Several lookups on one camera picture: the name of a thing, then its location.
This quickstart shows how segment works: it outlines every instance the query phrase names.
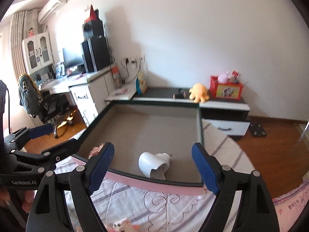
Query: red basket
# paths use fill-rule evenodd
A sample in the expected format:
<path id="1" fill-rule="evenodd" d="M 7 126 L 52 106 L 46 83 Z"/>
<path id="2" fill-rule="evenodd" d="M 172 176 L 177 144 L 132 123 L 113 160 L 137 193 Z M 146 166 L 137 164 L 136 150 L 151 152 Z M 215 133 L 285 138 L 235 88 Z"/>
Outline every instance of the red basket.
<path id="1" fill-rule="evenodd" d="M 214 98 L 240 100 L 243 87 L 242 83 L 234 84 L 228 82 L 227 84 L 220 84 L 218 83 L 218 77 L 211 76 L 211 87 L 209 90 Z"/>

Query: human hand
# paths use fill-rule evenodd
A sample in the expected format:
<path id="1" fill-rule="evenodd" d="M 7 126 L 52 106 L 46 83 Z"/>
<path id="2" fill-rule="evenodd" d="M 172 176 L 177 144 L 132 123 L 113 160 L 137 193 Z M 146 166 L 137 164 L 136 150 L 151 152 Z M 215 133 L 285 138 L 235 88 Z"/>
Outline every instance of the human hand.
<path id="1" fill-rule="evenodd" d="M 6 207 L 6 201 L 10 201 L 11 197 L 9 192 L 4 188 L 0 187 L 0 206 Z M 31 206 L 34 200 L 34 191 L 32 190 L 26 190 L 25 191 L 25 200 L 22 204 L 22 208 L 26 213 L 29 213 L 31 210 Z"/>

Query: yellow octopus plush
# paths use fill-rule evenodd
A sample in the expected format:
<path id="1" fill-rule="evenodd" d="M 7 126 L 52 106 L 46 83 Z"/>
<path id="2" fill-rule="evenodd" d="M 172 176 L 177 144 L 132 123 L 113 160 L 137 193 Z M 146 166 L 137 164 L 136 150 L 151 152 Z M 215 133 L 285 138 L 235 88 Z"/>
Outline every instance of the yellow octopus plush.
<path id="1" fill-rule="evenodd" d="M 191 93 L 189 99 L 194 99 L 194 103 L 204 103 L 209 99 L 209 95 L 207 94 L 208 90 L 202 84 L 195 84 L 189 92 Z"/>

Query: black box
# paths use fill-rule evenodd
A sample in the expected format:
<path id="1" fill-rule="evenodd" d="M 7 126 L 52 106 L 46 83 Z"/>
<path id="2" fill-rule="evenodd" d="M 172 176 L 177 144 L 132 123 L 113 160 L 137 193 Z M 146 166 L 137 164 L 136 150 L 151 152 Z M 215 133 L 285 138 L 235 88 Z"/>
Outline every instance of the black box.
<path id="1" fill-rule="evenodd" d="M 88 38 L 81 43 L 87 73 L 101 70 L 110 65 L 109 50 L 105 37 Z"/>
<path id="2" fill-rule="evenodd" d="M 101 20 L 88 21 L 82 25 L 84 38 L 104 37 L 103 22 Z"/>

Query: bed sheet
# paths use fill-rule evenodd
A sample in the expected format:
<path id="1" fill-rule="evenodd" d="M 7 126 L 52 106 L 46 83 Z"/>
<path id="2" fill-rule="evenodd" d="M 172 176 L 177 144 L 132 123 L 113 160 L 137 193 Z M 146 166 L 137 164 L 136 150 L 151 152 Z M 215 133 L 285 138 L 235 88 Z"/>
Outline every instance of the bed sheet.
<path id="1" fill-rule="evenodd" d="M 223 165 L 235 171 L 251 173 L 252 163 L 237 143 L 203 121 L 204 147 Z M 70 172 L 76 163 L 69 157 L 57 164 L 56 173 Z M 241 191 L 235 194 L 233 206 L 224 231 L 231 231 L 237 215 Z M 82 231 L 74 209 L 70 191 L 65 198 L 75 231 Z M 99 190 L 91 196 L 94 206 L 105 225 L 112 225 L 123 218 L 139 225 L 140 232 L 187 232 L 198 231 L 204 222 L 215 195 L 205 189 L 200 196 L 165 194 L 138 189 L 104 179 Z"/>

